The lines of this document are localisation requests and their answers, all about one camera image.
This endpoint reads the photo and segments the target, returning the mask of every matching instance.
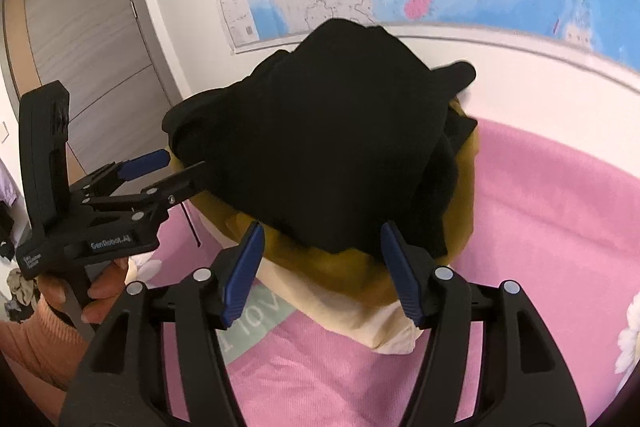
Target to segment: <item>white wall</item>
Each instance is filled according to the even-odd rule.
[[[0,144],[0,160],[6,166],[9,174],[14,179],[15,184],[20,190],[20,196],[12,207],[12,217],[14,218],[14,239],[20,237],[28,224],[27,209],[22,197],[22,177],[20,174],[20,155],[18,153],[18,121],[14,115],[14,109],[7,95],[2,73],[0,73],[0,135],[4,137],[4,125],[6,124],[9,136],[5,142]],[[9,263],[4,258],[0,258],[0,293],[9,296],[9,288],[6,285],[6,277],[9,271],[17,266],[17,264]]]
[[[274,51],[234,54],[218,0],[147,1],[183,95],[240,80]],[[396,30],[411,34],[410,28]],[[640,177],[636,73],[577,48],[529,36],[445,26],[430,30],[430,35],[403,40],[430,67],[460,59],[475,65],[478,79],[464,99],[469,113],[557,140]]]

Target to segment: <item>finger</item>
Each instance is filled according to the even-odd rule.
[[[129,269],[129,257],[120,257],[119,259],[114,259],[113,262],[123,270]]]
[[[81,320],[86,324],[101,324],[111,311],[118,296],[109,297],[108,299],[100,299],[88,304],[82,310]]]
[[[62,311],[66,301],[65,286],[62,280],[53,275],[43,274],[38,276],[37,282],[38,289],[49,306]]]
[[[119,295],[124,288],[126,276],[126,269],[122,269],[116,262],[111,263],[91,285],[87,295],[92,299],[107,299]]]

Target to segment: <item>yellow cloth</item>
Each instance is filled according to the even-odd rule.
[[[451,103],[460,114],[457,101]],[[437,263],[449,264],[460,254],[473,232],[474,160],[478,153],[475,130],[456,156],[458,183],[443,219],[449,254]],[[172,154],[174,171],[183,167]],[[191,202],[213,227],[207,228],[234,243],[254,220],[209,192]],[[419,331],[402,313],[386,267],[355,249],[337,254],[301,247],[283,233],[264,225],[266,245],[258,279],[330,331],[344,334],[382,353],[407,353]]]

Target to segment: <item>black t-shirt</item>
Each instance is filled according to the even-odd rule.
[[[0,424],[6,427],[54,427],[31,401],[0,353]]]
[[[466,62],[430,70],[383,28],[332,19],[241,82],[179,103],[162,129],[183,165],[207,162],[209,192],[301,245],[382,261],[393,220],[438,259],[455,155],[477,123],[449,102],[475,76]]]

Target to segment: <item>pink bedsheet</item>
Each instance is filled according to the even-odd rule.
[[[535,135],[489,121],[479,128],[475,232],[454,267],[472,282],[522,284],[554,335],[591,422],[620,382],[618,334],[640,291],[640,180]],[[172,266],[175,281],[162,283],[198,267],[200,261],[179,250],[164,254],[180,263]],[[459,417],[474,406],[478,326]],[[400,422],[426,338],[410,355],[377,355],[295,312],[228,370],[250,427],[390,427]],[[170,327],[165,341],[173,413],[186,419]]]

